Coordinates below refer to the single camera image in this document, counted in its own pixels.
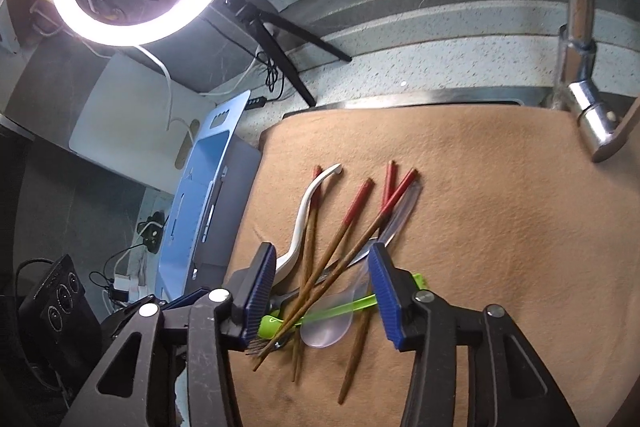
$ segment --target blue rubber pad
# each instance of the blue rubber pad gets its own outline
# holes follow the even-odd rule
[[[262,265],[255,278],[254,287],[244,308],[244,325],[241,340],[248,344],[258,334],[260,321],[269,304],[269,295],[276,275],[276,249],[269,245],[263,257]]]
[[[395,268],[382,243],[372,245],[368,259],[371,285],[378,300],[386,337],[394,343],[396,349],[402,350],[405,340],[402,332],[402,306],[389,274],[389,269]]]

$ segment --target faucet handle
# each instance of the faucet handle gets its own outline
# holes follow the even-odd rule
[[[585,110],[578,118],[578,127],[594,163],[613,156],[626,143],[640,121],[640,96],[618,123],[618,117],[604,102]]]

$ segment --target transparent plastic spoon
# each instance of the transparent plastic spoon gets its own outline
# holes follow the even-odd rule
[[[414,209],[421,190],[422,186],[417,180],[409,185],[402,200],[398,203],[396,211],[392,214],[389,224],[380,234],[378,238],[380,243],[388,245],[396,236],[396,233],[404,227],[406,220]],[[324,310],[362,299],[367,294],[368,286],[369,265],[365,263],[346,289],[332,295],[322,296],[318,302],[309,308],[306,314],[307,318],[302,320],[302,325],[300,326],[300,337],[303,342],[311,347],[328,347],[343,338],[353,322],[353,312],[319,320],[313,319],[313,315],[317,316]]]

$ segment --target black tripod leg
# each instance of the black tripod leg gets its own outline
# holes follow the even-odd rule
[[[299,36],[301,39],[305,39],[305,41],[315,44],[316,46],[318,46],[318,48],[322,48],[324,51],[340,58],[340,60],[351,62],[351,57],[345,52],[340,51],[334,45],[329,44],[328,42],[324,42],[320,37],[313,35],[313,33],[308,32],[304,28],[295,25],[291,21],[287,21],[286,19],[280,17],[279,15],[276,15],[275,13],[260,11],[260,18],[263,22],[271,23],[274,26],[282,28],[284,31],[291,33],[292,35]]]
[[[259,20],[253,20],[247,25],[247,29],[251,32],[255,41],[260,44],[260,47],[271,57],[280,71],[289,79],[291,85],[300,93],[300,96],[308,106],[316,107],[316,99],[311,95],[309,90],[306,89],[302,80],[300,80],[298,70],[262,23]]]

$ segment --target green handle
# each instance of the green handle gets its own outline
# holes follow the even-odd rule
[[[418,286],[418,290],[427,289],[426,280],[421,274],[419,273],[414,274],[414,281],[415,281],[415,284]],[[378,303],[378,300],[376,299],[376,296],[369,295],[367,297],[363,297],[362,299],[358,299],[357,301],[336,306],[335,308],[329,308],[327,310],[322,310],[320,312],[312,313],[310,315],[305,315],[304,317],[302,317],[300,321],[296,322],[296,327],[300,326],[304,320],[319,321],[322,319],[330,319],[332,317],[337,317],[338,315],[357,312],[357,311],[363,310],[364,308],[375,306],[377,303]],[[260,321],[260,328],[258,328],[258,336],[261,339],[270,340],[278,332],[281,326],[282,326],[281,319],[277,317],[273,317],[273,315],[265,315]]]

